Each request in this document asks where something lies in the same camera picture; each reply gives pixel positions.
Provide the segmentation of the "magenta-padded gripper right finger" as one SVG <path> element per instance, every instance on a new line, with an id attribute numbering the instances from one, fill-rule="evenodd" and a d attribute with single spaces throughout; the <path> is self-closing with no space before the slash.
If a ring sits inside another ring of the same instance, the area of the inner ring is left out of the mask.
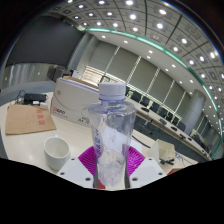
<path id="1" fill-rule="evenodd" d="M 140 188 L 166 176 L 152 158 L 144 157 L 133 147 L 129 148 L 125 171 L 125 188 Z"/>

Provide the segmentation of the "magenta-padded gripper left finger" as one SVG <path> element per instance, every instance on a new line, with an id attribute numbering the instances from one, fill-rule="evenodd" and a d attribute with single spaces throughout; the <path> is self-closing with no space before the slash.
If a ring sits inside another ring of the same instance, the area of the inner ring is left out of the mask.
<path id="1" fill-rule="evenodd" d="M 57 175 L 84 188 L 94 188 L 97 177 L 97 161 L 91 146 L 77 158 L 70 158 Z"/>

